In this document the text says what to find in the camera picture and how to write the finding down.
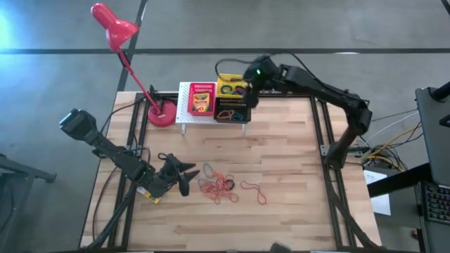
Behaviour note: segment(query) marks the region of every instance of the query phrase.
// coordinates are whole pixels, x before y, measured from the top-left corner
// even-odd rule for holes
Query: white paper
[[[381,173],[364,170],[364,178],[366,179],[366,184],[376,182],[386,177],[387,177],[386,175]],[[381,195],[378,197],[372,197],[371,201],[372,201],[372,208],[375,213],[391,215],[389,194]]]

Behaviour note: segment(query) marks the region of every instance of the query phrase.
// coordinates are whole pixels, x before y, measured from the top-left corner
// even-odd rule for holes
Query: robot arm
[[[367,132],[371,123],[372,112],[358,95],[324,84],[300,67],[277,67],[269,56],[258,57],[245,71],[243,80],[249,83],[244,99],[251,108],[258,104],[260,91],[275,90],[311,94],[344,109],[348,127],[339,141],[331,143],[325,158],[332,169],[344,167],[348,147],[357,136]]]
[[[189,181],[200,171],[185,172],[195,164],[180,162],[173,154],[159,154],[158,158],[165,163],[160,171],[146,161],[135,156],[124,147],[118,147],[105,136],[96,126],[96,119],[85,110],[72,109],[60,122],[60,128],[68,136],[78,141],[84,141],[96,148],[94,153],[105,154],[121,169],[129,180],[137,186],[144,187],[153,198],[162,197],[172,186],[179,184],[183,196],[189,195]]]

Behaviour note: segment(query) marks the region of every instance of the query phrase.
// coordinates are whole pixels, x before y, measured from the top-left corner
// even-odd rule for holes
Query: wooden table
[[[134,97],[135,92],[119,92],[114,109],[133,103]],[[347,127],[345,114],[332,105],[329,110],[339,138]],[[112,116],[108,138],[116,145],[127,141],[131,114],[132,108],[127,108]],[[282,242],[293,250],[335,249],[309,99],[262,98],[252,111],[246,136],[239,124],[191,126],[185,136],[175,125],[159,129],[148,124],[145,144],[152,152],[150,163],[157,169],[162,165],[158,153],[174,153],[183,162],[196,162],[198,169],[208,162],[223,174],[233,174],[237,183],[258,183],[268,204],[258,204],[255,190],[237,186],[234,192],[239,202],[223,199],[216,205],[200,192],[196,180],[191,182],[188,197],[182,197],[174,187],[158,205],[138,193],[129,250],[269,250],[273,242]],[[113,169],[110,160],[101,161],[81,246],[92,241],[94,207]],[[361,167],[348,164],[342,174],[350,212],[370,239],[380,245]],[[105,191],[96,234],[111,217],[119,177],[117,170]],[[123,223],[122,218],[117,244]],[[345,238],[342,217],[340,223]]]

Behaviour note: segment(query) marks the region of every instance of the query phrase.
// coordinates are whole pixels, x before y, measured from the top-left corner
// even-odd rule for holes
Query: wires
[[[105,130],[106,125],[108,124],[108,122],[111,120],[111,117],[112,117],[116,112],[118,112],[118,111],[120,111],[120,110],[123,110],[123,109],[125,109],[125,108],[129,108],[129,107],[131,107],[131,106],[133,106],[133,105],[136,105],[136,104],[142,102],[145,98],[146,98],[146,97],[144,96],[144,97],[142,97],[142,98],[140,98],[140,99],[134,101],[134,103],[132,103],[132,104],[130,104],[130,105],[126,105],[126,106],[124,106],[124,107],[122,107],[122,108],[119,108],[119,109],[117,109],[117,110],[112,111],[112,112],[108,115],[108,118],[106,118],[105,124],[103,124],[103,126],[101,127],[100,133],[103,134],[103,130]]]
[[[375,150],[365,156],[365,160],[367,162],[364,162],[365,165],[369,165],[371,164],[374,160],[377,161],[381,161],[381,162],[385,162],[387,164],[389,164],[391,167],[394,167],[395,169],[399,170],[399,171],[406,171],[408,169],[408,167],[406,166],[406,164],[400,159],[399,154],[397,153],[397,151],[395,150],[396,147],[401,146],[405,143],[414,141],[418,138],[420,138],[423,134],[417,136],[414,139],[411,139],[412,136],[414,135],[414,133],[417,131],[417,129],[421,128],[420,122],[416,125],[416,127],[414,127],[413,129],[410,129],[408,131],[405,131],[401,134],[399,134],[398,136],[395,136],[389,143],[386,143],[384,145],[380,145],[379,148],[375,148]],[[395,143],[392,144],[393,142],[395,142],[397,139],[399,139],[400,137],[409,134],[409,137],[406,139],[406,141],[404,141],[403,143]],[[397,162],[397,164],[395,164],[391,159],[389,159],[389,157],[393,157],[395,159],[395,161]]]
[[[379,117],[379,118],[377,118],[377,119],[372,119],[372,122],[375,122],[375,121],[378,121],[378,120],[382,120],[382,119],[387,119],[387,118],[394,117],[394,116],[398,116],[398,115],[403,115],[403,114],[405,114],[405,113],[413,112],[413,111],[415,111],[415,110],[417,110],[417,109],[407,110],[407,111],[405,111],[405,112],[399,112],[399,113],[395,113],[395,114],[393,114],[393,115],[388,115],[388,116],[384,116],[384,117]]]
[[[216,75],[217,75],[217,77],[220,79],[220,80],[222,80],[222,81],[224,81],[224,82],[241,82],[241,81],[244,81],[244,82],[251,82],[252,80],[251,79],[224,79],[220,74],[219,74],[219,71],[218,71],[218,69],[217,69],[217,67],[219,66],[219,64],[220,63],[242,63],[242,64],[248,64],[248,65],[250,65],[250,64],[253,64],[253,63],[257,63],[257,62],[259,62],[259,61],[263,61],[263,60],[265,60],[265,59],[267,59],[267,58],[263,58],[263,59],[258,59],[258,60],[239,60],[239,59],[235,59],[235,58],[224,58],[224,59],[221,59],[221,60],[219,60],[217,63],[216,63],[216,65],[214,66],[214,69],[215,69],[215,71],[216,71]]]
[[[125,109],[125,108],[129,108],[129,107],[131,107],[131,106],[133,106],[133,105],[139,104],[139,103],[142,102],[145,98],[146,98],[146,97],[144,96],[143,98],[140,98],[140,99],[136,100],[134,103],[132,103],[132,104],[130,104],[130,105],[126,105],[126,106],[124,106],[124,107],[121,107],[121,108],[119,108],[119,109],[116,109],[116,110],[112,111],[112,112],[108,115],[108,118],[106,119],[106,121],[105,121],[105,123],[103,124],[103,126],[101,127],[100,134],[103,134],[103,131],[104,131],[106,125],[108,124],[108,122],[111,120],[111,117],[112,117],[116,112],[119,112],[120,110],[123,110],[123,109]],[[150,148],[139,148],[139,147],[138,147],[137,137],[136,137],[136,134],[134,134],[134,133],[133,133],[133,141],[134,141],[134,144],[135,144],[135,147],[136,147],[136,148],[131,149],[131,150],[127,150],[126,152],[134,152],[134,154],[137,155],[137,151],[139,151],[139,150],[147,150],[147,151],[148,151],[147,163],[150,163]],[[103,198],[103,194],[105,193],[105,189],[108,187],[108,184],[109,184],[109,182],[110,182],[111,178],[113,177],[113,174],[114,174],[114,172],[115,172],[116,170],[117,170],[117,167],[115,167],[115,168],[111,171],[110,175],[109,175],[108,178],[106,179],[105,184],[103,185],[103,187],[102,187],[102,189],[101,189],[101,191],[100,191],[100,195],[98,196],[98,201],[97,201],[96,206],[95,206],[95,208],[94,208],[94,214],[93,214],[93,217],[92,217],[92,241],[95,241],[95,224],[96,224],[97,211],[98,211],[98,208],[99,208],[99,206],[100,206],[100,202],[101,202],[101,200],[102,200],[102,198]]]
[[[386,130],[386,129],[392,127],[392,126],[394,126],[395,124],[398,124],[398,123],[404,121],[405,119],[408,119],[408,118],[410,118],[410,117],[412,117],[412,116],[414,116],[414,115],[417,115],[418,113],[419,113],[419,112],[415,112],[415,113],[413,113],[413,114],[411,114],[411,115],[408,115],[408,116],[404,117],[403,119],[397,120],[396,122],[394,122],[394,123],[388,125],[387,127],[383,128],[383,129],[381,129],[381,130],[379,130],[378,132],[376,132],[374,135],[372,135],[372,136],[367,140],[367,143],[369,143],[369,142],[373,139],[373,137],[377,136],[379,133],[383,132],[384,130]]]
[[[355,97],[353,97],[353,96],[351,96],[351,95],[349,95],[348,93],[343,93],[343,92],[339,92],[337,89],[333,89],[333,88],[331,88],[331,87],[329,87],[329,85],[327,85],[327,84],[324,84],[323,82],[322,82],[322,80],[320,80],[307,66],[306,66],[306,64],[304,64],[303,63],[303,61],[302,60],[300,60],[300,58],[298,57],[298,56],[296,56],[294,53],[292,53],[292,52],[289,52],[289,51],[287,51],[287,50],[284,50],[287,54],[290,54],[293,58],[295,58],[295,60],[297,60],[299,63],[300,63],[300,65],[302,65],[302,67],[304,68],[304,70],[306,70],[307,72],[308,72],[308,74],[312,77],[312,78],[314,78],[323,88],[325,88],[325,89],[328,89],[329,91],[331,91],[331,92],[333,92],[333,93],[337,93],[337,94],[339,94],[339,95],[341,95],[341,96],[345,96],[345,97],[348,97],[348,98],[351,98],[351,99],[356,99],[356,100],[360,100],[360,101],[363,101],[363,102],[365,102],[365,103],[367,103],[367,105],[369,105],[371,102],[369,101],[369,100],[365,100],[365,99],[360,99],[360,98],[355,98]]]
[[[386,162],[389,165],[395,167],[395,169],[397,169],[398,171],[404,171],[398,164],[394,164],[394,162],[392,160],[390,160],[390,159],[388,159],[386,157],[369,155],[366,158],[367,159],[381,160],[381,161]]]
[[[10,184],[8,181],[5,182],[5,184],[7,184],[8,187],[9,187],[9,198],[10,198],[10,201],[11,201],[11,210],[10,210],[10,212],[9,212],[9,214],[8,214],[8,217],[6,218],[5,222],[4,222],[3,225],[1,225],[1,227],[0,227],[0,235],[1,235],[1,234],[3,233],[3,231],[5,230],[6,225],[8,225],[8,223],[9,223],[9,221],[11,220],[11,217],[12,217],[12,215],[13,215],[13,213],[14,213],[14,210],[15,210],[15,207],[14,207],[13,187],[11,186],[11,184]]]
[[[367,148],[371,149],[370,145],[367,143],[367,141],[364,139],[363,136],[360,136],[359,138],[356,138],[358,141],[361,141],[362,143],[364,143],[364,145],[367,146]]]
[[[97,217],[98,207],[100,206],[100,202],[101,202],[101,199],[103,197],[103,194],[105,193],[105,189],[108,186],[108,184],[110,183],[110,180],[113,177],[113,174],[116,171],[116,169],[117,169],[117,166],[112,170],[112,172],[110,173],[110,175],[106,179],[105,184],[101,188],[100,195],[98,196],[96,208],[94,209],[94,215],[92,216],[92,241],[95,240],[95,225],[96,225],[96,217]]]
[[[421,127],[421,126],[420,126],[420,122],[419,122],[419,124],[418,124],[414,129],[410,129],[410,130],[408,130],[408,131],[405,131],[405,132],[399,134],[398,136],[395,136],[389,143],[384,144],[383,147],[381,147],[379,150],[376,150],[375,152],[369,154],[368,156],[371,156],[371,155],[377,155],[377,154],[380,153],[382,150],[386,149],[386,148],[387,148],[390,144],[392,144],[394,141],[396,141],[398,138],[400,138],[400,137],[402,137],[402,136],[404,136],[404,135],[406,135],[406,134],[409,134],[409,133],[411,133],[411,132],[414,133],[414,131],[415,131],[417,128],[419,128],[419,127]]]

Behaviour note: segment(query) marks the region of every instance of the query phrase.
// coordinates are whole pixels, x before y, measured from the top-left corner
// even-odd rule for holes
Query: keyboard
[[[450,189],[426,185],[425,202],[429,221],[450,224]]]

